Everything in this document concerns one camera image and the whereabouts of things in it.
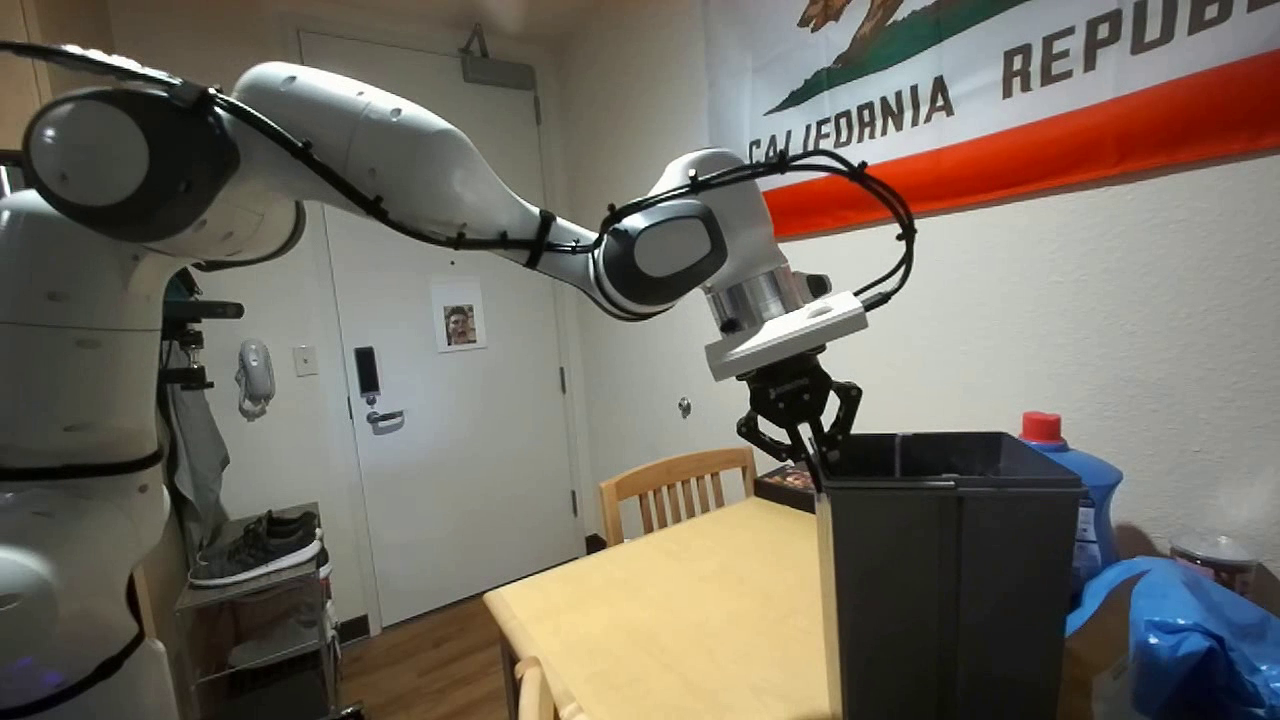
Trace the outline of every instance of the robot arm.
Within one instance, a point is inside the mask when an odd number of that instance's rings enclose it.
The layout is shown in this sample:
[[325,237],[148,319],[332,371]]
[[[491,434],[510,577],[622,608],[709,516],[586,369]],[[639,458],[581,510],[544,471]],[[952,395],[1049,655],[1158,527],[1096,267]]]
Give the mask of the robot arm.
[[[520,200],[461,126],[372,84],[255,64],[222,95],[115,57],[68,51],[70,64],[145,84],[55,98],[26,126],[36,190],[93,232],[222,267],[283,250],[300,237],[300,200],[321,200],[427,243],[515,261],[617,319],[659,314],[703,286],[720,325],[709,369],[753,385],[738,431],[787,458],[803,458],[801,423],[810,423],[817,443],[847,431],[854,386],[830,385],[817,353],[859,332],[867,305],[823,292],[774,246],[753,179],[785,170],[785,159],[747,167],[727,151],[680,154],[644,200],[607,206],[598,232],[586,232]],[[905,224],[905,284],[907,206],[859,167],[843,170]],[[830,393],[841,429],[818,429]]]

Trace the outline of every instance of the wall outlet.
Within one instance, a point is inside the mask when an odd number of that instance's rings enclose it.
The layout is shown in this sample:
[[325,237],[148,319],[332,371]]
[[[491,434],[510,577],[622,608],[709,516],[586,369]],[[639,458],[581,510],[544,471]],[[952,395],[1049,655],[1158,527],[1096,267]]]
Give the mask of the wall outlet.
[[316,374],[316,348],[292,348],[292,374]]

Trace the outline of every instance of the floor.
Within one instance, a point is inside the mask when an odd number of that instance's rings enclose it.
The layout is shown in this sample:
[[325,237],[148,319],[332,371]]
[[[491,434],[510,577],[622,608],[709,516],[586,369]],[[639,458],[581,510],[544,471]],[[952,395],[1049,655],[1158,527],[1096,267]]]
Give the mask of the floor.
[[510,701],[501,627],[463,601],[343,643],[343,706],[368,720],[503,720]]

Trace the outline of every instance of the blue plastic bag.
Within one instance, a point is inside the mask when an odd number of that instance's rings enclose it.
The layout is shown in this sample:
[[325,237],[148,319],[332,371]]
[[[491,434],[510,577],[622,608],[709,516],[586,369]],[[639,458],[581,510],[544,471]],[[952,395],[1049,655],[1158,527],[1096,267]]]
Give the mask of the blue plastic bag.
[[1126,673],[1137,711],[1153,720],[1280,720],[1280,618],[1272,613],[1197,567],[1125,559],[1083,588],[1067,636],[1118,584],[1130,584]]

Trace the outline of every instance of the door handle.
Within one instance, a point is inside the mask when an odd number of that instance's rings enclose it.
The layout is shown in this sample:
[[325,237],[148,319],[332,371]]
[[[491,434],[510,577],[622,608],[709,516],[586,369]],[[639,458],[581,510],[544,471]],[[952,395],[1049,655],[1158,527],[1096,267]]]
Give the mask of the door handle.
[[405,429],[405,410],[368,410],[363,419],[368,419],[372,434],[389,434],[389,431]]

